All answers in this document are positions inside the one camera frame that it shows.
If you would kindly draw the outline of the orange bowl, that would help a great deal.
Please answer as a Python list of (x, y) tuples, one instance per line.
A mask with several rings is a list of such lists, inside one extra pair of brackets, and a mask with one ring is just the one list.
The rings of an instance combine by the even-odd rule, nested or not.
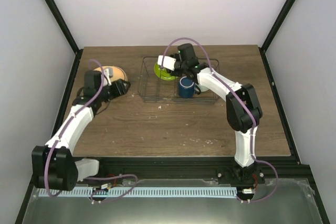
[(112, 67), (113, 68), (113, 77), (111, 78), (112, 82), (114, 82), (118, 79), (128, 81), (128, 76), (127, 76), (126, 72), (123, 69), (121, 69), (120, 67), (117, 67), (117, 66), (103, 66), (102, 67), (103, 70), (106, 67)]

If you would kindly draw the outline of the lime green plate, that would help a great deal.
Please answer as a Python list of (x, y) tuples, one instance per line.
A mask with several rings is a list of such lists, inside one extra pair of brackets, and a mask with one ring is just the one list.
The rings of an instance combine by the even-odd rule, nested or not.
[(153, 69), (154, 69), (155, 75), (159, 79), (162, 79), (164, 81), (173, 81), (177, 78), (175, 76), (170, 75), (165, 68), (161, 69), (160, 66), (157, 63), (154, 64)]

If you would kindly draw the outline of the dark blue mug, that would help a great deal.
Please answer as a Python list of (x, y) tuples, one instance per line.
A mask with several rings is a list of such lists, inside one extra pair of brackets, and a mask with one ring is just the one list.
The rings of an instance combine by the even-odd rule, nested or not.
[(182, 77), (179, 80), (178, 88), (178, 95), (183, 99), (191, 99), (194, 95), (199, 95), (201, 93), (195, 82), (187, 77)]

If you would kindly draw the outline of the pale green bowl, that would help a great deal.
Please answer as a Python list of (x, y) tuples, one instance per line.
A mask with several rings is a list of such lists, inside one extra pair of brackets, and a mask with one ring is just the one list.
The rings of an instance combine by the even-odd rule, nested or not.
[(209, 88), (207, 88), (206, 86), (203, 86), (201, 84), (196, 84), (195, 85), (195, 90), (197, 93), (201, 93), (201, 92), (206, 92), (209, 90)]

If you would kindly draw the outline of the black wire dish rack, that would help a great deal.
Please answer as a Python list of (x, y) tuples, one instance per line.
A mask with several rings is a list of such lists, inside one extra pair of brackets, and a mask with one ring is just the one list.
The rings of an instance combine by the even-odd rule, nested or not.
[(183, 99), (178, 95), (179, 80), (173, 81), (159, 79), (154, 73), (154, 64), (157, 57), (147, 56), (142, 59), (141, 73), (139, 77), (138, 94), (146, 102), (163, 103), (192, 103), (192, 104), (214, 104), (219, 96), (208, 90), (191, 99)]

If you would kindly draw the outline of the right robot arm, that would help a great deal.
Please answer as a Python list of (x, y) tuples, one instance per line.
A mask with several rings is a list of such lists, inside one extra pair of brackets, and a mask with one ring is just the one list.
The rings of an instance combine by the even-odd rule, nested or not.
[(239, 165), (233, 170), (233, 177), (238, 183), (248, 182), (252, 177), (249, 166), (256, 161), (255, 137), (262, 118), (262, 109), (254, 86), (249, 83), (242, 85), (222, 76), (213, 68), (208, 56), (206, 62), (199, 62), (190, 43), (178, 46), (177, 50), (177, 53), (169, 55), (170, 63), (165, 63), (164, 59), (162, 64), (171, 75), (186, 76), (225, 101), (227, 121), (235, 131), (234, 159)]

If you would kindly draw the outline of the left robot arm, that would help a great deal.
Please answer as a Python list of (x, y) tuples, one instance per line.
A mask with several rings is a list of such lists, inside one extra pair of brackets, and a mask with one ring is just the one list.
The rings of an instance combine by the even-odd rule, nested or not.
[(121, 78), (111, 80), (108, 70), (88, 70), (84, 85), (76, 94), (69, 115), (55, 135), (43, 146), (32, 151), (33, 183), (36, 188), (71, 191), (80, 180), (90, 178), (102, 184), (107, 170), (99, 161), (73, 157), (84, 129), (97, 115), (103, 103), (125, 95), (131, 83)]

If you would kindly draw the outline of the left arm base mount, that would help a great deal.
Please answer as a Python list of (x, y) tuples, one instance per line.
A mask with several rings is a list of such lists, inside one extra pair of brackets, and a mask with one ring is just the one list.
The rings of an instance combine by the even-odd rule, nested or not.
[(108, 173), (106, 174), (105, 177), (102, 177), (102, 178), (92, 177), (92, 178), (85, 178), (85, 179), (79, 180), (77, 184), (112, 183), (113, 185), (116, 185), (119, 179), (120, 179), (119, 175), (116, 176), (113, 173)]

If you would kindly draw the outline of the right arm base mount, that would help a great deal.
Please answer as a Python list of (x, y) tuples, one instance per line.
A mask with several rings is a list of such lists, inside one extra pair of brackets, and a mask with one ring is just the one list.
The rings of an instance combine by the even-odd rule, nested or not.
[(218, 181), (221, 184), (232, 186), (249, 186), (257, 182), (264, 184), (265, 179), (260, 177), (260, 170), (256, 165), (242, 168), (239, 165), (222, 166), (216, 170)]

